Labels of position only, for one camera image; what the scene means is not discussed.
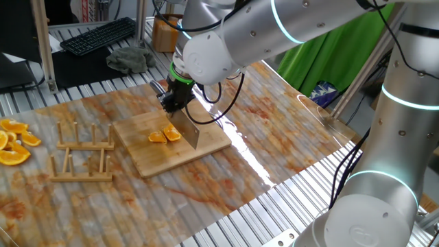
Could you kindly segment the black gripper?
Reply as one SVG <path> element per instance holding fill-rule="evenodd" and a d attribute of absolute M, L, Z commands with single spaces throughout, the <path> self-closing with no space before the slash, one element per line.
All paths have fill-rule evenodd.
<path fill-rule="evenodd" d="M 174 113 L 179 109 L 183 110 L 193 99 L 192 88 L 194 82 L 186 83 L 180 80 L 167 80 L 169 95 L 161 98 L 161 105 L 166 113 Z"/>

